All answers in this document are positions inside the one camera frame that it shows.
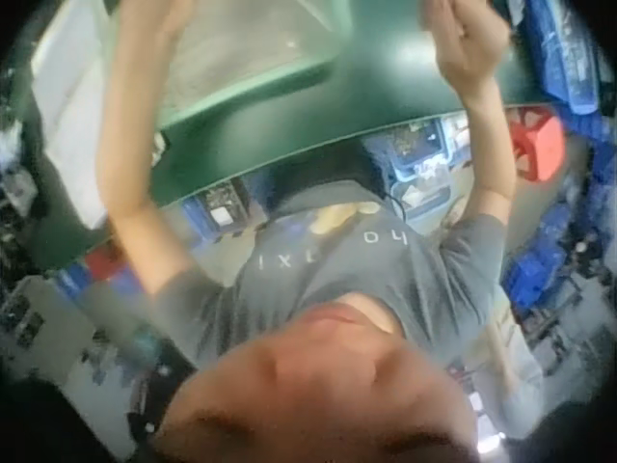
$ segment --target gray t-shirt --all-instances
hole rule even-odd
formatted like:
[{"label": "gray t-shirt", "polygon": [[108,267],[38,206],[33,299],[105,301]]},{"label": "gray t-shirt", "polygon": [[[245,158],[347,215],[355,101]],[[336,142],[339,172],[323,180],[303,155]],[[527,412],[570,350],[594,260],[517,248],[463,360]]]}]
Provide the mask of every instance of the gray t-shirt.
[{"label": "gray t-shirt", "polygon": [[504,241],[505,227],[480,215],[438,246],[356,182],[340,181],[285,202],[257,232],[232,287],[189,271],[160,292],[158,306],[172,340],[204,367],[314,304],[360,292],[446,365],[488,321]]}]

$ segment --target workbench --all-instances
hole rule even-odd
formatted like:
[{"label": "workbench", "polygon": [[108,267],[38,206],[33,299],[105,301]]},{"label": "workbench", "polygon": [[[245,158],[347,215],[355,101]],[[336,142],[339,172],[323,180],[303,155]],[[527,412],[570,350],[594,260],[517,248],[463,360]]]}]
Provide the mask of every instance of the workbench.
[{"label": "workbench", "polygon": [[[419,1],[354,0],[350,8],[352,37],[331,64],[164,130],[169,148],[152,171],[151,195],[157,204],[172,204],[338,140],[461,109],[440,77],[431,38],[418,24]],[[497,78],[506,105],[547,100],[520,38],[514,38]],[[80,224],[43,156],[33,170],[48,210],[32,227],[26,249],[40,269],[59,269],[109,232],[88,231]]]}]

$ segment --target man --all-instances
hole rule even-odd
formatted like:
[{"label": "man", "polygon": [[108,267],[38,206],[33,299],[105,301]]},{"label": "man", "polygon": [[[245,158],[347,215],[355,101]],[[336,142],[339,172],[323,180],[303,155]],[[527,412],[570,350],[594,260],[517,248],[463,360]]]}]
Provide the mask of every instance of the man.
[{"label": "man", "polygon": [[440,70],[468,112],[475,172],[441,247],[397,218],[370,176],[335,166],[327,183],[276,188],[288,194],[222,289],[148,197],[157,106],[192,7],[122,1],[97,167],[155,316],[204,368],[179,388],[150,450],[185,462],[474,461],[475,416],[443,366],[488,321],[515,193],[494,79],[507,25],[479,0],[426,4]]}]

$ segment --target mouth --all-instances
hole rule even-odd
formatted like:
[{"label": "mouth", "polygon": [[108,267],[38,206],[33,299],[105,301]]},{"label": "mouth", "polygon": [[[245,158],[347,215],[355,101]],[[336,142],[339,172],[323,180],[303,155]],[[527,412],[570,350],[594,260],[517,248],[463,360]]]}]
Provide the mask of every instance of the mouth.
[{"label": "mouth", "polygon": [[331,303],[327,306],[318,306],[310,309],[301,316],[303,323],[317,323],[323,320],[362,325],[365,317],[358,310],[341,303]]}]

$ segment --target white paper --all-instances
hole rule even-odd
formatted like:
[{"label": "white paper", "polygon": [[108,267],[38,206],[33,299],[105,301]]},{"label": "white paper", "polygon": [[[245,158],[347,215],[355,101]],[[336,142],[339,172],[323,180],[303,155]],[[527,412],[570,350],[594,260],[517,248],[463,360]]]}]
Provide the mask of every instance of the white paper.
[{"label": "white paper", "polygon": [[95,6],[100,0],[67,0],[43,34],[30,62],[32,90],[48,140],[77,85],[102,54]]},{"label": "white paper", "polygon": [[95,160],[103,118],[105,79],[98,59],[77,84],[46,148],[81,222],[102,225],[107,212],[96,187]]},{"label": "white paper", "polygon": [[225,227],[233,223],[233,218],[229,215],[226,207],[217,207],[216,209],[212,209],[210,213],[212,214],[212,218],[216,220],[216,223],[221,227]]}]

